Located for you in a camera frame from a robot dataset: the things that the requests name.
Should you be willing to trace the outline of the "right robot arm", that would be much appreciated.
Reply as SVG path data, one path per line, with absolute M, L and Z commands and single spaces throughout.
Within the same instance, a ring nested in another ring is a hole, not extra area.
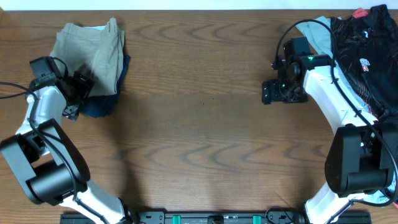
M 337 223 L 356 203 L 393 184 L 397 174 L 397 129 L 362 111 L 353 94 L 340 82 L 329 55 L 311 53 L 308 40 L 279 43 L 272 68 L 278 77 L 262 84 L 262 102 L 304 103 L 312 97 L 333 131 L 324 165 L 326 182 L 304 204 L 295 223 Z

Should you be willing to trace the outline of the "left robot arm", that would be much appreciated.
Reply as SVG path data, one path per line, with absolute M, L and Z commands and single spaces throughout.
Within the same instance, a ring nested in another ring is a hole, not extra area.
M 139 223 L 120 198 L 91 180 L 90 170 L 61 127 L 62 119 L 77 119 L 94 81 L 75 72 L 61 72 L 57 57 L 30 61 L 35 75 L 25 88 L 28 103 L 15 135 L 1 141 L 1 154 L 27 198 L 71 208 L 94 223 Z

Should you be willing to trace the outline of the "khaki green shorts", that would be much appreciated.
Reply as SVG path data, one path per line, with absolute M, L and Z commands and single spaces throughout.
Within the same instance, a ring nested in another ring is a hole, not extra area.
M 94 79 L 90 96 L 117 93 L 123 70 L 125 32 L 112 17 L 101 29 L 67 23 L 57 33 L 50 53 L 66 63 L 69 72 L 88 72 Z

